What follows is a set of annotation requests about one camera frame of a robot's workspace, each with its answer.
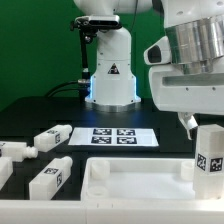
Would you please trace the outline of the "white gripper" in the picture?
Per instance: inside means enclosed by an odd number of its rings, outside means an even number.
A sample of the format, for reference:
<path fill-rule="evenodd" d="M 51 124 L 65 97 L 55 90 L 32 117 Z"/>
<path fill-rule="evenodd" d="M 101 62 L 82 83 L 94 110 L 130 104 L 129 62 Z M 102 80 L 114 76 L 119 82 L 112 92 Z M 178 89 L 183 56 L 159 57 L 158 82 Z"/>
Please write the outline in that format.
<path fill-rule="evenodd" d="M 152 98 L 161 111 L 179 112 L 189 140 L 198 127 L 193 113 L 224 115 L 224 73 L 184 75 L 172 65 L 149 70 Z"/>

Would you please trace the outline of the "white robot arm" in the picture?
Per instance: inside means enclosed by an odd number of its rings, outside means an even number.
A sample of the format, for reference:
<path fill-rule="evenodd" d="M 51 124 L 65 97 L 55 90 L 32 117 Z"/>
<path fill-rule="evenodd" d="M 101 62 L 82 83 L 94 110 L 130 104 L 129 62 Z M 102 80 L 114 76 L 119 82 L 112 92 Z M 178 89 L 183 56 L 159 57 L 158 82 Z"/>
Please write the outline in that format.
<path fill-rule="evenodd" d="M 124 111 L 141 102 L 131 71 L 132 31 L 122 14 L 150 9 L 163 17 L 164 36 L 144 51 L 154 104 L 173 111 L 187 130 L 196 113 L 224 115 L 224 0 L 73 0 L 84 44 L 96 39 L 97 65 L 85 102 Z"/>

